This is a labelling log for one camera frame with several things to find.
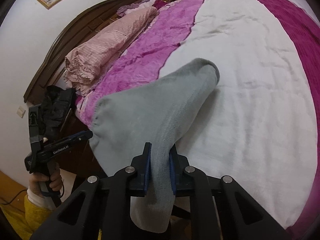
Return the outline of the grey fleece pants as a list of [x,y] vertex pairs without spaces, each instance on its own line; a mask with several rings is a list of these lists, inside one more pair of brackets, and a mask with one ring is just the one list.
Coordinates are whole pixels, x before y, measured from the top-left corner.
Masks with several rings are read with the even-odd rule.
[[169,152],[185,135],[220,79],[217,66],[197,58],[147,85],[101,98],[93,115],[90,146],[103,171],[112,176],[151,144],[151,178],[147,195],[132,204],[139,228],[163,233],[175,197]]

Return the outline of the black jacket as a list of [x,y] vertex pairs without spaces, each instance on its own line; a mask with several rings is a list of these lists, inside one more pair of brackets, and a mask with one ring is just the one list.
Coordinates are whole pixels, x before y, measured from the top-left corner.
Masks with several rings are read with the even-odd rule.
[[62,89],[50,85],[44,92],[41,103],[43,136],[48,140],[57,140],[67,115],[74,108],[76,91],[74,88]]

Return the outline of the yellow fuzzy sleeve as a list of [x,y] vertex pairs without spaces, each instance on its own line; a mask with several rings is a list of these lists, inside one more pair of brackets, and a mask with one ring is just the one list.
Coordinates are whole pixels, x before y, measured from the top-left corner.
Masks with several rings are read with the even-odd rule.
[[42,202],[40,206],[38,206],[38,200],[40,200],[40,197],[35,194],[31,195],[31,199],[26,195],[24,198],[24,213],[19,212],[14,207],[1,204],[1,211],[4,217],[20,239],[30,239],[32,234],[53,213],[52,210],[44,207]]

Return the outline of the purple striped bedspread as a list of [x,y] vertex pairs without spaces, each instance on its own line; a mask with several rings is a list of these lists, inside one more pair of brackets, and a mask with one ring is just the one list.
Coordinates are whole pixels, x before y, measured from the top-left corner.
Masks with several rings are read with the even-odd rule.
[[143,147],[107,140],[140,116],[126,103],[114,126],[112,98],[136,92],[195,58],[212,61],[219,82],[193,101],[178,152],[210,176],[228,174],[291,235],[302,238],[319,215],[319,21],[306,0],[180,0],[114,62],[80,101],[80,119],[107,174]]

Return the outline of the dark wooden headboard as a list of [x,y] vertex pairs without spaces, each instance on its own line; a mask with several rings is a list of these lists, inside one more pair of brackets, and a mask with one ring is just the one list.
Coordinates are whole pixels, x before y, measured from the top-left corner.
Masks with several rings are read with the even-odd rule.
[[88,41],[101,29],[117,20],[117,10],[133,2],[141,0],[105,0],[76,16],[56,38],[50,47],[43,63],[29,84],[23,100],[34,105],[44,97],[44,90],[49,85],[57,83],[62,76],[59,70],[65,56],[80,44]]

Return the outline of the pink folded quilt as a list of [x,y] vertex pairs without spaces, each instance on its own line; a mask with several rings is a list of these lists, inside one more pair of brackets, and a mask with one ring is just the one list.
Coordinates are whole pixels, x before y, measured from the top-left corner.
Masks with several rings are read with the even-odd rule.
[[155,7],[133,11],[70,51],[65,57],[66,87],[86,96],[157,14]]

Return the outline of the purple ruffled pillow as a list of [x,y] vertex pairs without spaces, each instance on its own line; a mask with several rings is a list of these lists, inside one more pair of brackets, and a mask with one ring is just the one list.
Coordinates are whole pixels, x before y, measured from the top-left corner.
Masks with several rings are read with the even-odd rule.
[[148,8],[154,5],[157,0],[142,0],[138,3],[132,3],[129,5],[124,5],[117,10],[117,15],[123,17],[133,11]]

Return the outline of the wall switch plate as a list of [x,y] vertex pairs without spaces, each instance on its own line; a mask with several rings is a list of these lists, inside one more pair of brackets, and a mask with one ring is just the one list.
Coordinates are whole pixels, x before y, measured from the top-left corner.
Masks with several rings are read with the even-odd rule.
[[16,113],[20,118],[23,118],[25,115],[25,109],[22,106],[19,106]]

